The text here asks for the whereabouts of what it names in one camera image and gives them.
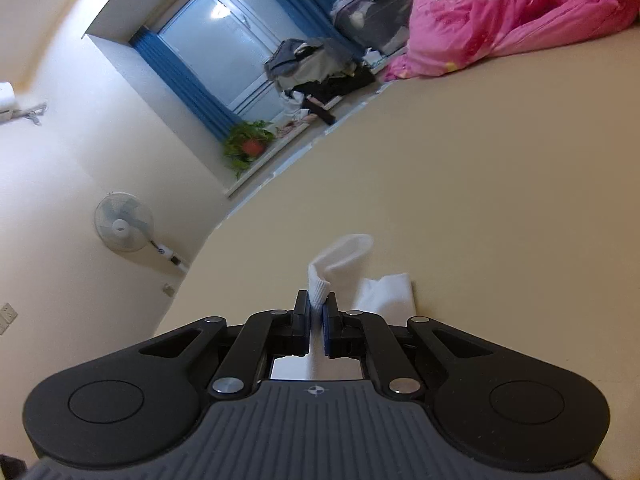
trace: fan blade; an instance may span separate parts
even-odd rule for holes
[[[102,240],[104,240],[105,242],[107,240],[111,242],[113,238],[113,230],[109,229],[108,227],[99,226],[98,234],[100,235],[100,238],[102,238]]]
[[[151,233],[150,233],[151,229],[149,228],[149,224],[147,224],[146,222],[143,222],[142,220],[138,220],[137,218],[134,218],[132,215],[128,213],[122,213],[122,212],[120,212],[120,218],[122,218],[127,224],[129,224],[134,229],[138,229],[140,232],[142,232],[145,235],[145,237],[149,238],[151,236]]]
[[[109,222],[114,223],[118,219],[118,216],[116,215],[116,212],[113,210],[113,205],[111,205],[110,200],[105,200],[104,202],[102,202],[101,209],[105,219],[108,220]]]
[[[134,242],[133,237],[132,237],[132,236],[127,236],[127,237],[126,237],[126,238],[124,238],[124,240],[122,241],[122,246],[123,246],[125,249],[130,249],[130,248],[132,248],[132,247],[133,247],[133,242]]]
[[[133,198],[127,199],[127,201],[120,206],[120,210],[118,211],[118,215],[122,218],[122,215],[134,215],[135,209],[138,207],[138,201]]]

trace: white wall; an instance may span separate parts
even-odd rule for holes
[[[24,0],[11,1],[13,9]],[[28,461],[28,392],[150,336],[170,302],[162,286],[180,283],[151,250],[123,257],[105,248],[92,221],[98,201],[112,190],[137,195],[154,212],[157,238],[186,259],[228,210],[220,183],[82,36],[107,1],[77,0],[46,48],[30,49],[43,56],[19,97],[49,101],[43,126],[0,126],[0,302],[18,311],[0,336],[0,452]],[[0,10],[3,27],[12,9]],[[0,56],[0,74],[18,47]]]

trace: pink floral bedding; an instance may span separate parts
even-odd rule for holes
[[[507,56],[619,32],[640,0],[414,0],[408,52],[386,79],[439,76]]]

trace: wall switch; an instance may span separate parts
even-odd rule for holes
[[[14,322],[15,318],[18,317],[18,313],[10,304],[5,303],[4,307],[0,308],[0,317],[2,317],[7,323],[11,324]]]

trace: window frame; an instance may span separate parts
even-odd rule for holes
[[[165,28],[169,27],[182,13],[181,11],[188,8],[188,4],[193,0],[175,0],[171,6],[165,10],[155,23],[152,24],[150,29],[156,32],[162,39],[161,33]],[[256,37],[261,44],[265,46],[268,52],[274,53],[280,45],[280,40],[276,34],[269,28],[269,26],[263,22],[248,6],[244,0],[219,0],[223,5],[228,7],[236,19],[244,24],[252,36]],[[172,49],[180,60],[184,62],[179,53]],[[185,66],[189,70],[191,68],[185,63]],[[236,99],[234,99],[228,108],[234,113],[241,115],[244,111],[251,108],[257,100],[259,100],[269,90],[274,88],[273,82],[269,81],[265,74],[262,74],[254,83],[249,85],[244,92],[242,92]],[[274,114],[276,118],[282,110],[277,110]]]

